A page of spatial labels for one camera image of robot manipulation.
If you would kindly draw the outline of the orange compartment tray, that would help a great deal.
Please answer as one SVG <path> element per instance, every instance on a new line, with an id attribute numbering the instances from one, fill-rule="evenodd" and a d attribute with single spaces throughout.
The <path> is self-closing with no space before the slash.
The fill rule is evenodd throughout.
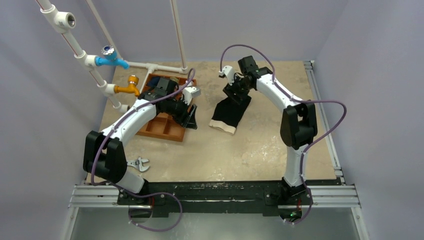
<path id="1" fill-rule="evenodd" d="M 140 95 L 137 97 L 139 100 L 146 100 L 148 102 L 167 96 L 178 90 L 182 90 L 182 86 L 187 82 L 186 78 L 176 77 L 179 79 L 179 83 L 170 80 L 169 75 L 159 75 L 150 73 L 147 77 L 146 84 L 152 78 L 160 78 L 157 86 L 148 87 L 146 84 L 142 87 Z M 187 87 L 196 87 L 196 80 Z M 183 93 L 179 92 L 173 97 L 167 98 L 155 104 L 157 106 L 156 116 L 149 120 L 136 134 L 144 137 L 169 140 L 175 142 L 182 142 L 184 139 L 186 128 L 181 127 L 177 121 L 164 112 L 165 101 L 183 101 Z"/>

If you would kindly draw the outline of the black underwear white waistband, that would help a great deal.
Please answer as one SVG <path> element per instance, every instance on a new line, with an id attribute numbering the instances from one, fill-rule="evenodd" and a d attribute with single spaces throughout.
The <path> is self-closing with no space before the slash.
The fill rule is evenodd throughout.
<path id="1" fill-rule="evenodd" d="M 226 97 L 216 105 L 208 126 L 234 135 L 251 100 L 252 98 L 248 96 L 238 104 L 233 99 Z"/>

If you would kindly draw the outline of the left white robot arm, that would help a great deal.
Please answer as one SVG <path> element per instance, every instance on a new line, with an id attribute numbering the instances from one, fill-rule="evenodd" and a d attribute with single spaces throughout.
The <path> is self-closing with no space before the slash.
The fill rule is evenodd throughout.
<path id="1" fill-rule="evenodd" d="M 116 122 L 100 132 L 92 130 L 85 139 L 82 168 L 128 191 L 138 205 L 146 203 L 149 191 L 141 170 L 130 166 L 125 146 L 136 133 L 157 115 L 165 113 L 181 127 L 197 129 L 193 99 L 201 90 L 188 79 L 179 85 L 166 77 L 160 77 L 137 97 L 133 106 Z"/>

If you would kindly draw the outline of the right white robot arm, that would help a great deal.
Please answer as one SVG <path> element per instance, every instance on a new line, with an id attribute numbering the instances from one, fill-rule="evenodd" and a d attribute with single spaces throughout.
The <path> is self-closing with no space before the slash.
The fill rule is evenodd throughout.
<path id="1" fill-rule="evenodd" d="M 253 56 L 238 62 L 240 73 L 232 66 L 221 65 L 219 77 L 226 78 L 223 92 L 240 105 L 249 97 L 251 90 L 267 97 L 281 112 L 280 137 L 287 147 L 286 169 L 283 179 L 287 186 L 281 189 L 280 196 L 288 204 L 300 198 L 301 186 L 305 180 L 304 167 L 306 149 L 318 134 L 316 107 L 292 94 L 275 77 L 275 67 L 259 67 Z"/>

